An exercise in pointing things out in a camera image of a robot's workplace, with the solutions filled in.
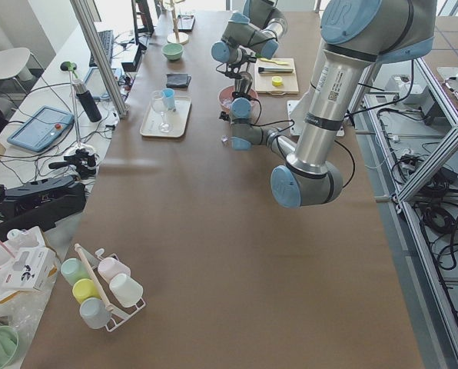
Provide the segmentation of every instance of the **small black box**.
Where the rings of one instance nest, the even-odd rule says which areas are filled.
[[[121,67],[124,71],[137,71],[140,64],[141,48],[139,45],[129,45],[124,52],[123,59],[121,60]]]

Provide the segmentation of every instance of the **cup rack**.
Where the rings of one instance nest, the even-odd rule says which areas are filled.
[[[104,249],[101,248],[97,250],[95,252],[95,257],[89,254],[80,244],[75,244],[74,249],[80,257],[82,264],[85,266],[85,270],[88,272],[90,279],[94,282],[95,287],[98,290],[99,296],[105,304],[106,310],[111,312],[111,319],[105,325],[106,331],[114,331],[118,327],[122,326],[126,321],[131,319],[134,315],[136,315],[140,310],[145,308],[147,304],[145,303],[144,298],[141,298],[133,307],[129,308],[132,310],[131,312],[127,312],[120,309],[118,306],[116,306],[109,300],[108,296],[105,293],[105,290],[103,289],[101,283],[98,280],[98,277],[94,272],[94,269],[97,267],[98,264],[94,262],[94,260],[101,261],[103,259],[102,255],[104,254]],[[116,254],[112,254],[110,256],[118,259],[118,256]]]

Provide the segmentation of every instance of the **green bowl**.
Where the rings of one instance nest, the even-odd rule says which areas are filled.
[[[162,53],[168,60],[178,60],[183,55],[182,44],[167,44],[162,47]]]

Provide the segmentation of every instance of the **light blue cup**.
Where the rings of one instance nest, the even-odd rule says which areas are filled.
[[[106,310],[105,303],[98,298],[88,298],[79,309],[84,322],[92,329],[103,328],[111,319],[111,312]]]
[[[162,90],[164,93],[164,105],[168,110],[176,110],[176,102],[174,100],[174,90],[172,88],[165,88]]]
[[[60,267],[60,273],[71,286],[81,279],[89,278],[82,261],[76,258],[65,260]]]

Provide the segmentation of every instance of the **blue cup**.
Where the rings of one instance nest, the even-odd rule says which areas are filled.
[[[162,91],[164,92],[164,105],[166,105],[166,108],[168,108],[168,110],[175,111],[176,104],[174,101],[174,90],[172,88],[165,88]]]

